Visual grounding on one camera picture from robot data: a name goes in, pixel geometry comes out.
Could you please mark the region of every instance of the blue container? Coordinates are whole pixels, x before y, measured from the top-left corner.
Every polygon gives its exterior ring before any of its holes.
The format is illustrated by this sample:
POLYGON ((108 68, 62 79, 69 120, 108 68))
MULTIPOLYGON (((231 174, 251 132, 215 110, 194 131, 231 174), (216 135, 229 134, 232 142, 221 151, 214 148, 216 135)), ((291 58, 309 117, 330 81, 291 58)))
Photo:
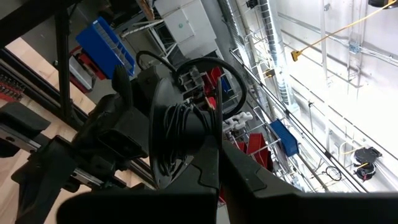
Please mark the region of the blue container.
POLYGON ((279 119, 272 122, 270 126, 279 136, 283 146, 283 150, 287 157, 299 153, 299 145, 297 144, 297 139, 293 136, 292 133, 290 133, 290 131, 284 126, 284 124, 282 124, 282 122, 279 119))
POLYGON ((102 17, 77 35, 76 40, 108 79, 113 78, 116 65, 124 65, 129 76, 134 75, 134 59, 102 17))

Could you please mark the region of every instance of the black cable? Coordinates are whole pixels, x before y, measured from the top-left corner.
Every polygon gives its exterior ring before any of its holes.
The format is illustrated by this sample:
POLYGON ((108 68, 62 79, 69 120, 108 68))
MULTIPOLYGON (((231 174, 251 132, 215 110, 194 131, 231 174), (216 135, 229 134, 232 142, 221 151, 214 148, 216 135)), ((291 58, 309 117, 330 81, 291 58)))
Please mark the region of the black cable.
POLYGON ((241 100, 239 101, 238 105, 236 105, 235 108, 233 108, 230 112, 223 114, 223 120, 226 120, 232 116, 234 116, 237 112, 239 112, 244 103, 246 102, 246 97, 248 94, 248 88, 246 87, 246 84, 243 80, 243 78, 240 76, 238 71, 235 70, 234 67, 232 67, 230 64, 226 63, 225 61, 219 59, 219 58, 213 58, 213 57, 202 57, 202 58, 196 58, 193 59, 189 62, 185 62, 183 65, 181 65, 177 71, 174 73, 173 77, 174 79, 178 79, 180 75, 183 74, 183 72, 186 72, 189 68, 191 68, 194 65, 198 65, 199 63, 211 63, 213 65, 222 67, 227 69, 231 73, 233 77, 236 78, 236 81, 238 81, 239 86, 242 89, 242 97, 241 100))
POLYGON ((175 172, 178 172, 187 159, 185 152, 177 149, 181 148, 181 137, 187 127, 187 119, 191 111, 201 121, 206 132, 209 132, 212 127, 212 125, 210 126, 208 124, 205 116, 196 106, 191 108, 183 103, 169 106, 166 109, 165 116, 163 118, 165 140, 167 141, 165 144, 168 145, 168 149, 170 149, 165 150, 162 154, 163 158, 160 166, 164 175, 171 176, 175 172), (176 168, 177 159, 181 159, 181 163, 176 168))
POLYGON ((330 179, 334 180, 334 181, 341 181, 341 171, 338 170, 336 167, 334 166, 328 166, 326 167, 326 170, 324 172, 322 172, 323 174, 326 174, 330 177, 330 179), (329 170, 333 169, 334 171, 337 170, 337 173, 335 175, 338 176, 338 178, 334 178, 332 177, 332 175, 329 173, 329 170))
POLYGON ((151 57, 157 59, 158 61, 162 62, 162 64, 164 64, 168 69, 170 69, 170 71, 172 71, 173 73, 176 72, 176 69, 175 69, 175 67, 174 67, 172 64, 168 63, 168 61, 164 60, 162 57, 160 57, 160 56, 158 56, 158 55, 156 55, 156 54, 154 54, 154 53, 152 53, 152 52, 149 52, 149 51, 147 51, 147 50, 141 50, 141 51, 138 52, 137 55, 136 55, 136 63, 137 63, 137 65, 138 65, 138 67, 139 67, 142 71, 145 70, 144 67, 142 67, 142 65, 141 65, 141 63, 140 63, 140 58, 141 58, 141 56, 143 56, 143 55, 149 55, 149 56, 151 56, 151 57))

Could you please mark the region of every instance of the yellow cable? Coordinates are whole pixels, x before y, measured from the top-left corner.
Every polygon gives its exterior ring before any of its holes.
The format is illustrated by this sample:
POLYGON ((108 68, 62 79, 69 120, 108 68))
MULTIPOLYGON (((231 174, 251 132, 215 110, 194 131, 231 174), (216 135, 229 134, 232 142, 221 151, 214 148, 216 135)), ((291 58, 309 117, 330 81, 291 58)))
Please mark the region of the yellow cable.
POLYGON ((324 37, 324 38, 322 38, 322 39, 316 41, 315 43, 313 43, 313 44, 311 44, 311 45, 306 46, 304 49, 302 49, 302 50, 300 50, 300 51, 292 51, 293 61, 297 61, 297 60, 298 60, 298 57, 303 53, 304 50, 310 48, 311 46, 314 46, 315 44, 320 43, 321 41, 325 40, 326 38, 330 37, 331 35, 335 35, 335 34, 337 34, 337 33, 340 32, 340 31, 343 31, 343 30, 345 30, 345 29, 347 29, 347 28, 349 28, 349 27, 351 27, 351 26, 353 26, 353 25, 355 25, 355 24, 358 24, 358 23, 360 23, 360 22, 362 22, 362 21, 364 21, 364 20, 370 18, 371 16, 376 15, 377 13, 381 12, 383 9, 389 7, 390 5, 394 4, 395 2, 397 2, 397 0, 393 0, 393 1, 390 0, 389 3, 386 4, 384 7, 380 8, 380 9, 378 9, 378 10, 372 12, 372 13, 370 13, 369 15, 365 16, 364 18, 362 18, 362 19, 360 19, 360 20, 358 20, 358 21, 356 21, 356 22, 353 22, 353 23, 350 24, 350 25, 344 26, 344 27, 341 28, 340 30, 338 30, 338 31, 336 31, 336 32, 333 32, 333 33, 327 35, 326 37, 324 37))
POLYGON ((345 154, 349 154, 349 153, 352 153, 352 152, 355 152, 355 151, 357 151, 358 149, 363 149, 364 147, 361 147, 361 148, 357 148, 357 149, 353 149, 353 150, 351 150, 351 151, 348 151, 348 152, 344 152, 343 153, 343 155, 345 155, 345 154))
POLYGON ((368 165, 368 163, 364 163, 364 164, 360 165, 359 167, 357 167, 356 169, 362 168, 362 167, 364 167, 366 165, 368 165))

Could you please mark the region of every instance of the wooden floor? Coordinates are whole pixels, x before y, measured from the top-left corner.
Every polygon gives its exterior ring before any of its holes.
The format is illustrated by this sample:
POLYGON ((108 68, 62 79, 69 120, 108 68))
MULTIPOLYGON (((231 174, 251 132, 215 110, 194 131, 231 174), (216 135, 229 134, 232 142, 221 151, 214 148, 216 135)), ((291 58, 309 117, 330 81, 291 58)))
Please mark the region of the wooden floor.
MULTIPOLYGON (((19 57, 23 62, 30 66, 34 71, 45 78, 54 87, 58 88, 58 71, 49 64, 43 57, 41 57, 32 47, 30 47, 22 39, 17 39, 13 43, 9 44, 7 48, 19 57)), ((74 103, 79 106, 84 112, 90 112, 95 104, 87 98, 80 90, 74 85, 70 85, 70 96, 74 103)), ((0 106, 3 106, 6 102, 0 100, 0 106)), ((49 113, 43 107, 32 101, 28 97, 24 97, 21 101, 22 104, 26 105, 37 114, 41 115, 45 119, 51 121, 51 125, 47 128, 43 134, 49 138, 55 135, 61 135, 67 140, 72 140, 76 131, 69 127, 64 122, 60 121, 56 116, 49 113)), ((19 186, 11 180, 12 173, 23 165, 27 161, 29 154, 25 151, 19 151, 14 157, 7 159, 0 159, 0 223, 14 223, 17 213, 18 203, 18 189, 19 186)), ((118 172, 116 174, 119 178, 125 181, 128 186, 134 186, 141 182, 141 180, 132 172, 118 172)), ((89 188, 81 186, 80 190, 76 194, 89 191, 89 188)), ((55 202, 52 211, 47 217, 45 223, 56 223, 55 214, 60 204, 66 199, 73 196, 70 192, 62 190, 60 195, 55 202)))

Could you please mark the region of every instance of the metal beam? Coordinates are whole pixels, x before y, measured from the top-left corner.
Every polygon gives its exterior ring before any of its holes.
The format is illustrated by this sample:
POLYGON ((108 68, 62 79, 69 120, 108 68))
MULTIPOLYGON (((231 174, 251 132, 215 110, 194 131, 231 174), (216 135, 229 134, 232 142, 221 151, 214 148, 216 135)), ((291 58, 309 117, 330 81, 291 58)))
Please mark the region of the metal beam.
POLYGON ((64 117, 71 118, 72 102, 70 100, 69 82, 69 16, 67 9, 55 15, 55 33, 57 37, 58 80, 60 84, 60 104, 64 117))
POLYGON ((81 0, 30 0, 0 20, 0 49, 81 0))

